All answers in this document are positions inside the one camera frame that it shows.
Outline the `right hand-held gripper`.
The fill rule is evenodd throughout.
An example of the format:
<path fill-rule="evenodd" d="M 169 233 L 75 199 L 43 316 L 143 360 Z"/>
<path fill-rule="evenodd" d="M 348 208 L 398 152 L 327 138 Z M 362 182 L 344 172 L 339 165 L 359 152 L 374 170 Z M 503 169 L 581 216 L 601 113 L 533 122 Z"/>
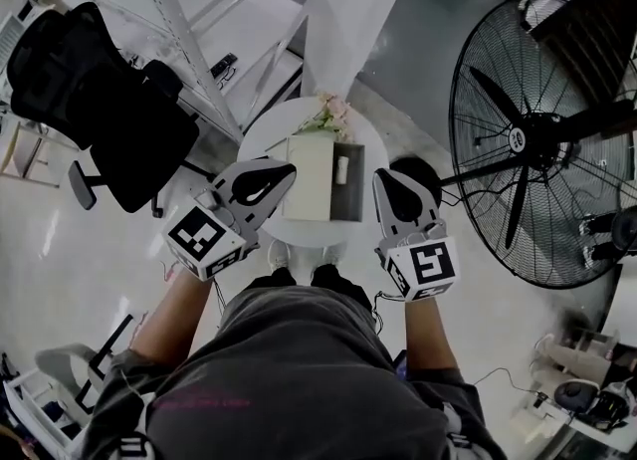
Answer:
<path fill-rule="evenodd" d="M 375 253 L 402 299 L 416 302 L 447 292 L 460 280 L 460 266 L 432 193 L 387 168 L 374 172 L 372 189 L 382 232 Z"/>

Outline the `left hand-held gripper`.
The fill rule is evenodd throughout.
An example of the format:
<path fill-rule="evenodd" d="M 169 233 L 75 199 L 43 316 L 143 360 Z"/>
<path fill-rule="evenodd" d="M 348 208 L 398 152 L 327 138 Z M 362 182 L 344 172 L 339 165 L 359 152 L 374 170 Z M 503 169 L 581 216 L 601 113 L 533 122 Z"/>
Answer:
<path fill-rule="evenodd" d="M 293 186 L 296 167 L 272 158 L 228 166 L 177 208 L 163 229 L 173 256 L 201 281 L 244 260 L 259 247 L 258 230 Z"/>

